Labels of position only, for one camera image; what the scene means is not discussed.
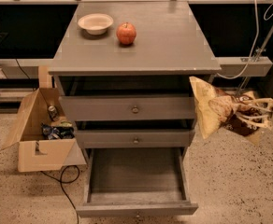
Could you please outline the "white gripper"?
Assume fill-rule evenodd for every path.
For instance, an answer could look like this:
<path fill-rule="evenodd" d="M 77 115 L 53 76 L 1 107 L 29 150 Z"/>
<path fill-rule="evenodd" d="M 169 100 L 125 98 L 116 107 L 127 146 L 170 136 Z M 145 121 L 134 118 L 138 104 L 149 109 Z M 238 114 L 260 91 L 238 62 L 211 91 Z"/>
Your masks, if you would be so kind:
<path fill-rule="evenodd" d="M 240 97 L 233 104 L 233 109 L 240 112 L 249 110 L 258 110 L 260 112 L 272 112 L 271 119 L 269 115 L 247 116 L 240 112 L 236 113 L 236 117 L 245 122 L 248 127 L 257 127 L 271 130 L 273 128 L 273 99 L 261 98 L 251 99 L 250 97 Z"/>

